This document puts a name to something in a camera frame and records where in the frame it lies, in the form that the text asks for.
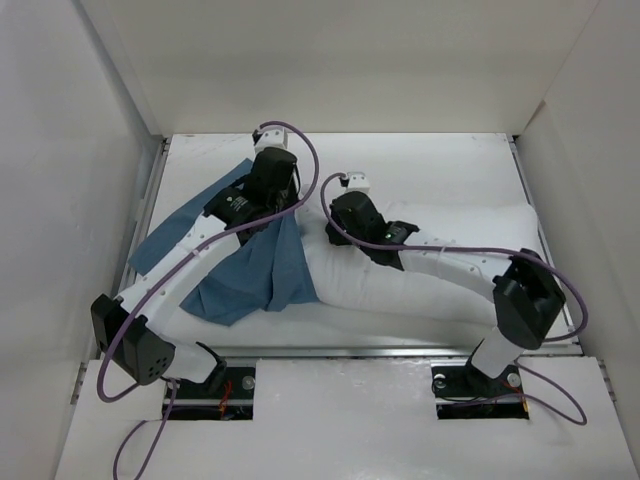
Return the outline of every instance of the white cushion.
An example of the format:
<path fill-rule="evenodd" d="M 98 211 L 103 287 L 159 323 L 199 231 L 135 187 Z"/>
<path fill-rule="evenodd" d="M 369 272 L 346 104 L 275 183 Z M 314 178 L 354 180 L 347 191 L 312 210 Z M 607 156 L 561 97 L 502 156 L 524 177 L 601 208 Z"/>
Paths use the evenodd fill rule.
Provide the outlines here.
<path fill-rule="evenodd" d="M 329 190 L 328 201 L 339 193 L 335 187 Z M 414 223 L 461 246 L 539 250 L 538 220 L 528 204 L 491 208 L 393 202 L 376 207 L 387 221 Z M 348 309 L 495 325 L 493 305 L 474 292 L 429 275 L 377 265 L 352 246 L 331 245 L 317 191 L 298 210 L 297 220 L 320 301 Z"/>

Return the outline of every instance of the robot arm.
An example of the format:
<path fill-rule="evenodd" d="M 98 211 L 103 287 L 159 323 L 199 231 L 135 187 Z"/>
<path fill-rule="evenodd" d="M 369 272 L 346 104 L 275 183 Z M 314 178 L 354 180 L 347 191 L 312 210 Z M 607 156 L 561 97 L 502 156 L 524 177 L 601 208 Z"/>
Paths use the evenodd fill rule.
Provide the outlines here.
<path fill-rule="evenodd" d="M 345 177 L 347 193 L 331 203 L 332 219 L 347 233 L 377 245 L 442 247 L 435 252 L 359 247 L 366 255 L 380 265 L 437 276 L 494 303 L 498 325 L 470 356 L 467 371 L 471 376 L 487 381 L 499 378 L 525 350 L 540 348 L 565 303 L 550 273 L 515 257 L 448 253 L 446 248 L 452 243 L 417 225 L 385 221 L 366 195 L 368 189 L 351 188 L 353 177 Z M 351 245 L 331 224 L 326 232 L 332 244 Z M 535 252 L 525 252 L 537 257 Z"/>
<path fill-rule="evenodd" d="M 207 239 L 297 201 L 293 182 L 297 160 L 287 151 L 286 130 L 256 132 L 254 143 L 256 158 L 251 172 L 204 205 L 191 229 L 147 275 L 116 298 L 101 295 L 91 306 L 94 333 L 104 352 L 129 314 L 146 300 L 113 357 L 140 385 L 166 376 L 204 384 L 210 392 L 219 386 L 226 368 L 224 360 L 206 345 L 181 343 L 168 338 L 164 331 L 174 311 L 198 283 L 266 224 L 215 242 Z M 154 286 L 165 278 L 169 279 L 155 291 Z"/>

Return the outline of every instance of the cloth fold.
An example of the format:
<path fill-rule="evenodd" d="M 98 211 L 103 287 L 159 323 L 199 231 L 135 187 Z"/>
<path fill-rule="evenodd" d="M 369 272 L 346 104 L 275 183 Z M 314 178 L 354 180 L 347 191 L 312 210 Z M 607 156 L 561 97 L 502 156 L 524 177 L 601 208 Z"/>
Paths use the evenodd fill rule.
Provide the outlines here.
<path fill-rule="evenodd" d="M 245 159 L 162 222 L 129 259 L 147 274 L 187 233 L 204 205 L 220 190 L 251 171 Z M 288 304 L 317 302 L 300 231 L 293 214 L 271 222 L 237 252 L 220 262 L 180 307 L 206 321 L 233 325 L 258 309 L 281 311 Z"/>

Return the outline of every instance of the purple cable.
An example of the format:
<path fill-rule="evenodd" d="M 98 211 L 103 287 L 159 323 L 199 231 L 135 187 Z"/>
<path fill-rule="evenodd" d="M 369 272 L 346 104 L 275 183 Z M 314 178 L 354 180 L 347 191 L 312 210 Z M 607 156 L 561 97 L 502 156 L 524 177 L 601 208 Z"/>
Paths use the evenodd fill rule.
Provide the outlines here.
<path fill-rule="evenodd" d="M 554 382 L 553 380 L 551 380 L 549 377 L 545 377 L 544 375 L 542 375 L 541 373 L 538 373 L 534 370 L 531 370 L 528 367 L 525 367 L 524 365 L 522 365 L 521 363 L 518 362 L 518 360 L 514 360 L 513 362 L 518 368 L 520 368 L 521 370 L 524 370 L 525 372 L 530 373 L 531 375 L 538 377 L 541 380 L 544 380 L 545 382 L 547 382 L 548 384 L 550 384 L 551 386 L 557 388 L 565 397 L 567 397 L 569 399 L 569 401 L 571 403 L 573 403 L 573 405 L 576 407 L 576 409 L 578 410 L 578 413 L 580 414 L 580 417 L 582 417 L 580 420 L 576 420 L 575 418 L 570 417 L 569 415 L 567 415 L 564 412 L 561 412 L 560 410 L 558 410 L 556 407 L 554 407 L 553 405 L 551 405 L 548 402 L 545 402 L 544 400 L 542 400 L 541 398 L 538 398 L 534 395 L 530 395 L 528 393 L 508 393 L 506 395 L 499 395 L 497 397 L 492 397 L 492 398 L 485 398 L 484 400 L 474 400 L 472 402 L 459 402 L 459 403 L 454 403 L 455 406 L 457 407 L 473 407 L 475 405 L 487 405 L 487 404 L 491 404 L 494 403 L 496 400 L 500 400 L 500 399 L 504 399 L 504 398 L 520 398 L 520 399 L 529 399 L 529 400 L 533 400 L 534 402 L 538 402 L 540 405 L 542 405 L 543 407 L 551 410 L 552 412 L 554 412 L 556 415 L 561 416 L 562 418 L 564 418 L 565 420 L 578 425 L 578 426 L 585 426 L 587 424 L 587 414 L 584 413 L 584 409 L 582 408 L 582 406 L 578 403 L 578 401 L 573 397 L 573 395 L 571 395 L 564 387 L 560 386 L 558 383 Z"/>
<path fill-rule="evenodd" d="M 320 161 L 318 159 L 318 153 L 316 152 L 315 147 L 311 143 L 311 140 L 309 140 L 309 138 L 307 138 L 307 136 L 304 133 L 302 133 L 302 131 L 298 130 L 293 125 L 290 125 L 286 122 L 281 122 L 279 120 L 272 120 L 269 122 L 265 122 L 262 125 L 260 125 L 259 128 L 263 129 L 270 126 L 279 126 L 279 127 L 284 127 L 288 130 L 291 130 L 302 139 L 302 141 L 307 145 L 307 147 L 309 147 L 309 150 L 311 151 L 311 155 L 313 156 L 313 163 L 314 163 L 313 179 L 311 181 L 311 186 L 309 187 L 309 190 L 307 191 L 307 193 L 304 194 L 304 196 L 297 203 L 295 203 L 291 207 L 285 210 L 282 210 L 281 212 L 278 212 L 269 217 L 265 217 L 259 220 L 255 220 L 253 222 L 245 223 L 244 225 L 230 228 L 229 230 L 225 230 L 224 232 L 213 235 L 212 237 L 209 237 L 208 239 L 203 241 L 200 245 L 198 245 L 196 247 L 196 251 L 200 252 L 204 250 L 208 245 L 211 245 L 213 242 L 220 240 L 221 238 L 226 237 L 228 235 L 233 235 L 243 230 L 247 230 L 249 228 L 254 228 L 260 225 L 264 225 L 266 223 L 272 222 L 273 220 L 282 218 L 285 215 L 293 213 L 296 209 L 300 208 L 309 199 L 309 197 L 313 193 L 313 190 L 316 188 L 318 184 L 318 177 L 320 176 Z M 149 291 L 142 297 L 142 299 L 140 299 L 138 304 L 131 310 L 131 313 L 129 313 L 125 321 L 122 323 L 122 326 L 120 327 L 120 329 L 114 335 L 113 339 L 111 340 L 111 343 L 109 344 L 109 347 L 107 348 L 107 351 L 105 352 L 104 360 L 100 365 L 100 370 L 98 371 L 98 385 L 97 385 L 98 397 L 103 402 L 105 403 L 117 402 L 118 400 L 127 396 L 129 393 L 131 393 L 131 391 L 133 391 L 135 388 L 138 387 L 137 384 L 134 384 L 117 395 L 114 395 L 112 397 L 107 395 L 106 392 L 104 391 L 104 379 L 107 374 L 107 368 L 109 366 L 109 363 L 113 359 L 113 355 L 116 351 L 116 348 L 122 341 L 127 329 L 129 328 L 131 323 L 133 323 L 134 319 L 138 316 L 138 313 L 140 313 L 140 311 L 146 305 L 146 303 L 151 299 L 151 297 L 153 297 L 153 295 L 155 295 L 158 292 L 158 290 L 160 290 L 160 288 L 162 288 L 162 286 L 165 283 L 167 283 L 167 281 L 169 281 L 171 277 L 173 277 L 178 271 L 180 271 L 180 269 L 184 267 L 187 263 L 189 263 L 194 257 L 195 257 L 195 253 L 193 252 L 189 253 L 180 262 L 178 262 L 178 264 L 176 264 L 175 267 L 169 270 L 169 272 L 167 272 L 158 281 L 158 283 L 156 283 L 153 287 L 151 287 L 151 289 L 149 289 Z"/>
<path fill-rule="evenodd" d="M 149 460 L 151 460 L 151 455 L 153 455 L 153 451 L 156 449 L 158 440 L 160 440 L 160 435 L 162 435 L 162 431 L 164 430 L 164 427 L 167 425 L 167 420 L 169 420 L 169 415 L 171 414 L 171 410 L 173 409 L 173 404 L 176 401 L 176 396 L 178 394 L 178 382 L 176 382 L 173 378 L 170 378 L 169 381 L 171 382 L 171 400 L 169 400 L 169 405 L 167 405 L 167 409 L 165 410 L 164 415 L 162 416 L 162 420 L 160 421 L 160 426 L 158 427 L 158 433 L 156 433 L 156 436 L 153 439 L 153 442 L 151 443 L 151 447 L 147 452 L 147 456 L 145 457 L 144 462 L 142 462 L 142 466 L 140 467 L 140 470 L 138 470 L 138 473 L 136 474 L 134 480 L 139 480 L 142 477 L 142 474 L 144 473 L 145 469 L 147 468 L 147 465 L 149 465 Z M 133 437 L 133 434 L 136 433 L 138 430 L 140 430 L 140 427 L 142 427 L 147 422 L 149 422 L 149 420 L 142 420 L 135 427 L 133 427 L 131 431 L 127 434 L 127 436 L 124 437 L 124 440 L 118 447 L 118 452 L 116 453 L 116 457 L 113 459 L 113 480 L 118 480 L 118 462 L 120 461 L 120 455 L 122 455 L 122 452 L 124 451 L 124 447 L 127 445 L 127 442 L 131 439 L 131 437 Z"/>
<path fill-rule="evenodd" d="M 508 248 L 499 248 L 499 247 L 442 247 L 442 246 L 430 246 L 430 245 L 377 245 L 375 243 L 369 243 L 369 242 L 364 242 L 362 240 L 358 240 L 357 238 L 349 235 L 347 232 L 345 232 L 340 227 L 340 225 L 338 225 L 335 222 L 335 220 L 333 220 L 333 218 L 331 218 L 331 212 L 329 211 L 329 207 L 327 206 L 327 202 L 326 202 L 326 198 L 325 198 L 325 191 L 327 189 L 327 185 L 329 184 L 329 182 L 331 180 L 333 180 L 334 178 L 338 178 L 338 177 L 346 177 L 346 175 L 344 173 L 342 173 L 342 172 L 334 173 L 333 175 L 330 175 L 324 181 L 324 183 L 320 187 L 320 203 L 322 204 L 322 210 L 324 211 L 324 214 L 327 217 L 327 220 L 329 220 L 329 223 L 331 224 L 331 226 L 333 228 L 335 228 L 336 231 L 338 231 L 340 233 L 340 235 L 342 235 L 344 238 L 349 240 L 351 243 L 353 243 L 355 245 L 359 245 L 361 247 L 371 248 L 373 250 L 418 250 L 418 251 L 423 251 L 423 252 L 425 252 L 425 251 L 426 252 L 443 252 L 443 251 L 446 250 L 447 252 L 458 252 L 458 253 L 497 253 L 497 254 L 500 254 L 500 255 L 507 255 L 507 256 L 510 256 L 510 257 L 522 258 L 524 260 L 529 261 L 530 263 L 533 263 L 535 265 L 538 265 L 538 266 L 544 268 L 545 270 L 550 272 L 552 275 L 554 275 L 556 278 L 558 278 L 567 287 L 567 289 L 569 289 L 571 294 L 574 296 L 574 298 L 578 302 L 578 305 L 580 306 L 580 311 L 582 312 L 582 321 L 580 322 L 580 325 L 575 330 L 573 330 L 572 332 L 567 333 L 565 335 L 559 335 L 557 337 L 547 338 L 545 340 L 545 342 L 559 342 L 560 340 L 567 340 L 568 338 L 573 338 L 573 337 L 579 335 L 580 333 L 582 333 L 584 331 L 585 328 L 587 328 L 587 325 L 589 323 L 589 310 L 587 308 L 586 302 L 584 301 L 584 298 L 582 298 L 582 295 L 580 295 L 580 292 L 578 291 L 576 286 L 562 272 L 558 271 L 556 268 L 554 268 L 551 265 L 549 265 L 548 263 L 540 260 L 539 258 L 534 257 L 533 255 L 529 255 L 529 254 L 523 253 L 523 252 L 518 252 L 516 250 L 511 250 L 511 249 L 508 249 Z"/>

